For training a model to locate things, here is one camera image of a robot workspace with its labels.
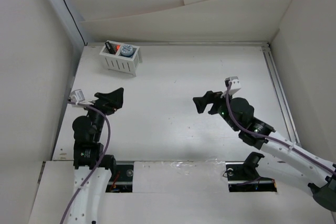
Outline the pink cap black highlighter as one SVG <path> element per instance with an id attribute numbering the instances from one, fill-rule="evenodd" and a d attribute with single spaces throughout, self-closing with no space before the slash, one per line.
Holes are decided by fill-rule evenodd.
<path id="1" fill-rule="evenodd" d="M 116 54 L 112 44 L 109 41 L 106 41 L 104 44 L 105 44 L 106 50 L 109 54 L 112 54 L 112 55 Z"/>

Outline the blue cap black highlighter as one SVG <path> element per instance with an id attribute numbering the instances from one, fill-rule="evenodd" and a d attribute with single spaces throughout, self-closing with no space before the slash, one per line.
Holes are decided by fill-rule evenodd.
<path id="1" fill-rule="evenodd" d="M 107 47 L 108 47 L 108 51 L 109 51 L 110 54 L 113 54 L 113 55 L 116 54 L 116 51 L 111 44 L 108 44 Z"/>

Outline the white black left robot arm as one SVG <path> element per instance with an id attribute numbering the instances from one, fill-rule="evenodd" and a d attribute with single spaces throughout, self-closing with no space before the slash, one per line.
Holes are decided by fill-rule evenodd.
<path id="1" fill-rule="evenodd" d="M 87 114 L 72 123 L 73 195 L 60 223 L 98 223 L 108 182 L 117 175 L 116 159 L 107 154 L 112 135 L 108 116 L 122 108 L 123 95 L 123 88 L 110 93 L 97 92 L 96 99 L 87 102 L 80 89 L 70 94 L 68 104 L 86 110 Z"/>

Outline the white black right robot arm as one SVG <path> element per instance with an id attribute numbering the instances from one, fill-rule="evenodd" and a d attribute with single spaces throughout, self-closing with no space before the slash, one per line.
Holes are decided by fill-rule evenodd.
<path id="1" fill-rule="evenodd" d="M 279 134 L 254 116 L 244 98 L 208 91 L 193 102 L 199 114 L 211 104 L 210 115 L 219 114 L 247 145 L 256 148 L 245 159 L 247 178 L 269 177 L 299 188 L 321 207 L 335 211 L 335 163 L 320 158 Z"/>

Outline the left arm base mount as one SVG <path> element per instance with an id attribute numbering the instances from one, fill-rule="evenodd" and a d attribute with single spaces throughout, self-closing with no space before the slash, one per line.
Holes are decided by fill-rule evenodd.
<path id="1" fill-rule="evenodd" d="M 112 173 L 107 193 L 131 193 L 133 191 L 134 162 L 117 162 L 115 171 Z"/>

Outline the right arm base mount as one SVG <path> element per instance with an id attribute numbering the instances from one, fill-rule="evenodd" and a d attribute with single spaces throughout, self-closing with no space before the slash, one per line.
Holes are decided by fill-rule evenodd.
<path id="1" fill-rule="evenodd" d="M 256 170 L 263 158 L 263 154 L 251 152 L 244 161 L 225 162 L 226 170 L 222 177 L 227 179 L 230 193 L 277 192 L 275 181 L 261 177 Z"/>

